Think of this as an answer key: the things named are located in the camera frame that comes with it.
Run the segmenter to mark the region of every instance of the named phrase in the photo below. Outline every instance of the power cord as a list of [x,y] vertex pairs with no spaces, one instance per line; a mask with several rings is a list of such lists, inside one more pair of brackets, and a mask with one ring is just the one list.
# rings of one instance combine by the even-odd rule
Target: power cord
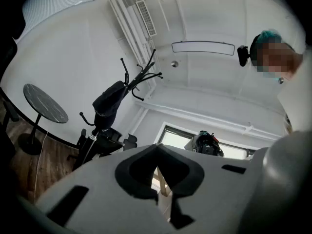
[[39,168],[39,163],[40,163],[40,157],[41,157],[41,154],[42,154],[44,141],[45,141],[45,138],[47,138],[47,135],[48,135],[48,132],[47,132],[47,134],[45,135],[45,137],[43,139],[42,148],[41,148],[41,152],[40,152],[39,159],[38,159],[38,164],[37,164],[37,172],[36,172],[36,180],[35,180],[35,190],[34,190],[34,203],[35,203],[35,198],[36,198],[36,187],[37,187],[37,177],[38,177],[38,168]]

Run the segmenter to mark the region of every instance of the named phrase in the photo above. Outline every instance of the rectangular ceiling light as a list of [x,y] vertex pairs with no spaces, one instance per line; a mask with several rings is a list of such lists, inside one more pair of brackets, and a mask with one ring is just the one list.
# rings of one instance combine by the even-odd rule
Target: rectangular ceiling light
[[233,44],[215,41],[181,41],[172,44],[172,51],[177,52],[211,52],[232,56],[235,46]]

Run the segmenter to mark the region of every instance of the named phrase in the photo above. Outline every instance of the person in background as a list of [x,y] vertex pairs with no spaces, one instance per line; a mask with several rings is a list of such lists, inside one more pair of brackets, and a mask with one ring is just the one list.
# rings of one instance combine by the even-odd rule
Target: person in background
[[277,32],[269,30],[254,38],[249,53],[247,46],[240,46],[237,52],[241,66],[250,58],[258,72],[288,80],[277,96],[287,114],[286,122],[291,123],[292,131],[312,130],[311,49],[296,53]]

